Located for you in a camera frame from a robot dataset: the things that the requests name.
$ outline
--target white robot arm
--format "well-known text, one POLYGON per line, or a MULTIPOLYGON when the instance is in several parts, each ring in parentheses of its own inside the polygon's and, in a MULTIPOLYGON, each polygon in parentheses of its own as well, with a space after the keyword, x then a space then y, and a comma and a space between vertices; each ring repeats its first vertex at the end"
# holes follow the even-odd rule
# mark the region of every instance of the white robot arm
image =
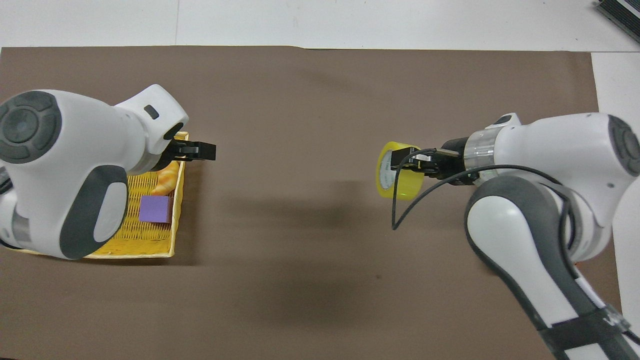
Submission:
POLYGON ((127 175, 169 161, 215 158, 206 143, 178 142, 189 120, 152 85, 116 106, 58 90, 0 105, 0 239, 64 259, 97 250, 120 228, 127 175))
POLYGON ((396 180, 407 171, 479 186, 465 213, 469 244, 557 359, 640 359, 630 324, 574 266, 607 245, 618 202, 640 174, 640 145, 624 121, 587 113, 523 126, 507 114, 439 149, 394 150, 390 167, 378 170, 396 180))

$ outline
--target purple block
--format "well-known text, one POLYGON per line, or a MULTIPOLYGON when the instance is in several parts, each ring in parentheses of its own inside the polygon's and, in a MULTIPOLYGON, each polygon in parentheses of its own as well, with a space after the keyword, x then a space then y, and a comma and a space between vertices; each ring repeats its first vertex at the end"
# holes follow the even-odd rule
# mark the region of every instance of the purple block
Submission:
POLYGON ((140 199, 140 221, 171 222, 171 198, 169 196, 143 195, 140 199))

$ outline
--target wire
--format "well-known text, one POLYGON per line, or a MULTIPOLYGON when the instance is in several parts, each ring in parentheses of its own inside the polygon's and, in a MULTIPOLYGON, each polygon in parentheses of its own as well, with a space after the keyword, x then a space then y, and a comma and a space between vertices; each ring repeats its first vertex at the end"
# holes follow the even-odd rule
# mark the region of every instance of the wire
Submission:
POLYGON ((627 335, 627 337, 629 338, 629 340, 633 341, 634 343, 636 343, 638 346, 640 346, 640 338, 638 338, 638 335, 634 334, 633 331, 631 330, 627 330, 625 332, 623 332, 624 335, 627 335))
POLYGON ((420 200, 422 200, 425 196, 429 195, 433 190, 436 190, 437 188, 441 187, 444 184, 449 184, 452 183, 453 181, 463 177, 463 176, 467 176, 469 174, 475 174, 478 173, 480 171, 485 171, 485 170, 495 170, 495 169, 500 169, 500 168, 512 168, 515 170, 523 170, 526 172, 531 172, 533 174, 539 175, 541 177, 544 177, 545 179, 551 181, 554 184, 558 184, 558 185, 562 185, 558 180, 556 180, 554 177, 540 171, 540 170, 536 170, 534 168, 530 168, 530 167, 524 167, 521 165, 487 165, 484 167, 477 167, 477 168, 473 168, 470 170, 466 170, 466 171, 462 171, 459 172, 455 175, 449 176, 446 179, 441 180, 440 182, 438 182, 437 184, 433 185, 432 187, 428 188, 427 190, 424 190, 424 192, 422 194, 420 194, 418 197, 416 197, 411 204, 409 204, 409 206, 405 209, 405 211, 402 213, 402 215, 400 216, 400 218, 398 219, 398 221, 396 222, 396 203, 397 203, 397 187, 398 187, 398 179, 400 178, 400 171, 402 171, 402 168, 404 167, 404 165, 407 163, 407 161, 416 156, 416 155, 420 155, 420 154, 435 154, 436 153, 436 149, 424 149, 424 150, 418 150, 415 152, 412 152, 411 154, 405 156, 402 161, 400 161, 400 164, 398 165, 398 170, 396 170, 396 181, 394 182, 394 197, 393 197, 393 202, 391 205, 391 229, 396 230, 400 224, 402 224, 402 221, 404 221, 404 218, 409 214, 409 212, 413 209, 413 207, 415 207, 418 202, 420 202, 420 200))

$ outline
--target yellow tape roll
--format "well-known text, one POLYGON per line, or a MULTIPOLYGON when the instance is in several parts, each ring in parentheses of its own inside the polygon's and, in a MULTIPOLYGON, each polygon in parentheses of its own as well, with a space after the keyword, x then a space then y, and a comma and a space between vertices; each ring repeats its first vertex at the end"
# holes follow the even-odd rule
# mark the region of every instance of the yellow tape roll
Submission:
MULTIPOLYGON (((405 147, 415 147, 405 143, 388 142, 378 157, 378 166, 376 167, 376 186, 378 193, 382 197, 393 198, 394 181, 396 180, 396 171, 391 170, 391 152, 394 150, 404 149, 405 147)), ((397 198, 401 200, 411 200, 418 195, 424 174, 413 172, 411 170, 401 170, 398 178, 397 198)))

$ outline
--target gray joint cap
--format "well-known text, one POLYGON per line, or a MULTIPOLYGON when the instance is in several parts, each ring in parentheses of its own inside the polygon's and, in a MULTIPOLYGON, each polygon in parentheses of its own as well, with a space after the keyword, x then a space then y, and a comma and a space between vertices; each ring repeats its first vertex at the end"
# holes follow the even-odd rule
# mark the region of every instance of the gray joint cap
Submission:
POLYGON ((56 143, 62 116, 56 98, 42 91, 16 95, 0 105, 0 159, 23 164, 56 143))
POLYGON ((619 118, 609 115, 609 136, 620 165, 629 174, 640 175, 640 144, 631 127, 619 118))

